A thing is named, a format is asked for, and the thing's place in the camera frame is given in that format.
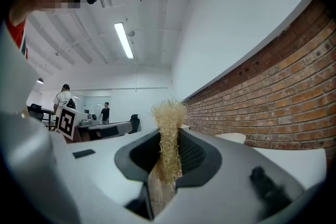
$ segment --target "bundle of straw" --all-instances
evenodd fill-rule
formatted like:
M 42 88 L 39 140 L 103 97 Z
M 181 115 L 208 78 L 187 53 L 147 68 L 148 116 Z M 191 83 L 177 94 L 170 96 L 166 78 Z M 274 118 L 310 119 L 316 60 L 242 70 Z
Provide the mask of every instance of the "bundle of straw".
M 181 176 L 181 160 L 178 155 L 177 137 L 186 115 L 185 104 L 166 100 L 152 107 L 152 116 L 160 129 L 160 158 L 155 166 L 160 181 L 169 185 Z

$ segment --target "black chair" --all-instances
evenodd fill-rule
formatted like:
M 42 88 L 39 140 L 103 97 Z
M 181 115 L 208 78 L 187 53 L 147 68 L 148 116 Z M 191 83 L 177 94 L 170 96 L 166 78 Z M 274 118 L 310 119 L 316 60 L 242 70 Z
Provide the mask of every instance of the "black chair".
M 132 124 L 132 130 L 129 132 L 129 134 L 136 133 L 139 128 L 140 120 L 138 119 L 139 114 L 134 114 L 131 116 L 130 122 Z
M 41 111 L 41 105 L 31 104 L 30 108 L 28 108 L 28 113 L 31 117 L 38 119 L 39 121 L 43 120 L 43 112 Z

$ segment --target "ceiling light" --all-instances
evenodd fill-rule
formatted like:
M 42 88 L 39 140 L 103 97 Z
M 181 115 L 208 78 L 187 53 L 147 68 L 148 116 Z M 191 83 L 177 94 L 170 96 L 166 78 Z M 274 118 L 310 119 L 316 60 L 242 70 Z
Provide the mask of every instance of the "ceiling light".
M 43 82 L 43 78 L 39 78 L 36 82 L 40 83 L 40 84 L 44 84 Z
M 124 48 L 124 51 L 127 55 L 128 59 L 133 59 L 133 53 L 130 47 L 130 44 L 128 43 L 126 34 L 125 34 L 125 29 L 124 25 L 122 23 L 114 24 L 114 27 L 116 28 L 118 37 L 120 39 L 121 45 Z

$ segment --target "desk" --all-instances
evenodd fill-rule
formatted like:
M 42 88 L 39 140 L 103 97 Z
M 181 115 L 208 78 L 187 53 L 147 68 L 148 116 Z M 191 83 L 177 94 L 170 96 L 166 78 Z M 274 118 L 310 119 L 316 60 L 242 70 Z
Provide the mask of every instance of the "desk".
M 46 114 L 49 115 L 49 117 L 48 117 L 48 130 L 51 131 L 51 127 L 54 127 L 54 126 L 51 125 L 51 113 L 52 113 L 53 111 L 52 111 L 52 110 L 49 110 L 49 109 L 43 109 L 43 108 L 41 108 L 41 109 L 39 110 L 39 112 L 46 113 Z

